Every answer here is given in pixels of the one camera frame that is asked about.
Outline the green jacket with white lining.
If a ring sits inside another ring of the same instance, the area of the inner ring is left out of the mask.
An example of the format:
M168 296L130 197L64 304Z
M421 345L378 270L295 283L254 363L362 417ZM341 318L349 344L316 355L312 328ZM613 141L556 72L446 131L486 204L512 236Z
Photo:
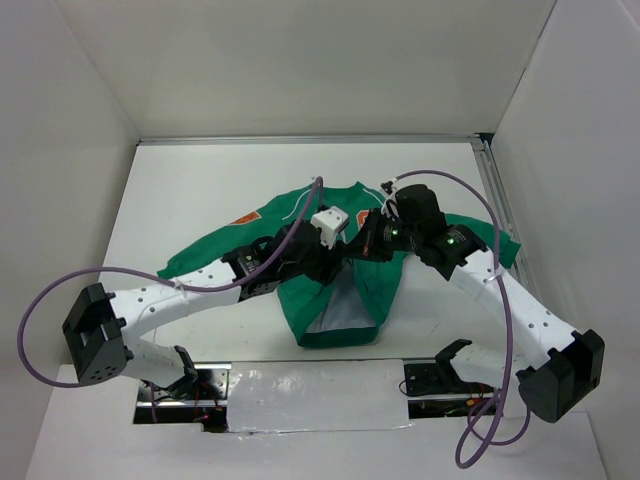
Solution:
M206 266L236 247L263 236L273 236L299 215L311 186L279 194L264 206L212 231L167 260L157 272L172 279ZM356 182L350 187L323 189L323 200L349 216L342 233L352 240L364 225L369 210L382 207L384 195ZM464 225L489 247L494 229L490 223L458 214L445 214L450 225ZM510 268L521 248L508 233L500 233L500 263ZM350 260L331 285L322 286L306 276L282 283L276 292L284 317L302 348L323 349L365 345L373 342L387 320L400 285L406 253L391 262Z

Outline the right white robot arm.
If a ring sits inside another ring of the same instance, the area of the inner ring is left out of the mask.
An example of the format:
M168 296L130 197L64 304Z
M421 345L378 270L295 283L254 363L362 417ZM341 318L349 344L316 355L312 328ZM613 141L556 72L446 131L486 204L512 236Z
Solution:
M551 313L495 264L487 243L470 227L446 220L428 187L404 187L393 202L393 216L378 208L368 213L347 244L348 257L387 262L397 252L413 253L495 319L510 323L525 359L514 370L518 392L541 420L557 422L599 385L605 352L600 335L579 332Z

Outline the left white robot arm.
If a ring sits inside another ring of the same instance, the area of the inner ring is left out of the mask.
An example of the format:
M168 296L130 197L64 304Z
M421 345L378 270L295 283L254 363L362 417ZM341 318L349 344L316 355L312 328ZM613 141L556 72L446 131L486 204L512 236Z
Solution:
M200 311L269 294L298 276L333 279L340 269L344 228L303 222L267 269L261 266L285 238L286 228L167 284L115 292L100 283L85 287L62 326L79 384L93 386L128 376L173 398L189 397L198 372L186 349L157 345L144 335Z

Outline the white taped cover plate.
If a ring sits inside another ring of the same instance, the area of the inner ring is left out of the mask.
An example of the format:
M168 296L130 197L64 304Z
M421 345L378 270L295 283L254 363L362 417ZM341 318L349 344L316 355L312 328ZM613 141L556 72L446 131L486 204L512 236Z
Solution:
M411 425L400 360L235 363L233 433L386 431Z

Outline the aluminium frame rail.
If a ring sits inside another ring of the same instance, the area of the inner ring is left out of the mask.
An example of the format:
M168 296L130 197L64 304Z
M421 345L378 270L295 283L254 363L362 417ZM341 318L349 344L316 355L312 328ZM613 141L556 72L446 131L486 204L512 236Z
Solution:
M496 212L501 229L506 231L515 242L521 245L519 252L516 254L513 267L511 268L512 275L535 298L539 298L539 292L531 276L528 260L525 255L524 241L521 239L517 230L513 211L509 204L504 183L491 149L493 138L494 135L492 133L479 133L472 136L471 145L476 163L487 199Z

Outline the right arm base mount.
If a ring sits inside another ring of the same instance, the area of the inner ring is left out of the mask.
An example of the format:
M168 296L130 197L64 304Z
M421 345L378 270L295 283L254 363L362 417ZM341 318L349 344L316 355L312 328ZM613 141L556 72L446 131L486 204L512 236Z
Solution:
M493 387L462 380L454 371L452 361L461 359L461 351L469 346L470 340L460 339L431 359L404 362L398 389L407 398L411 420L466 416L472 407L493 396Z

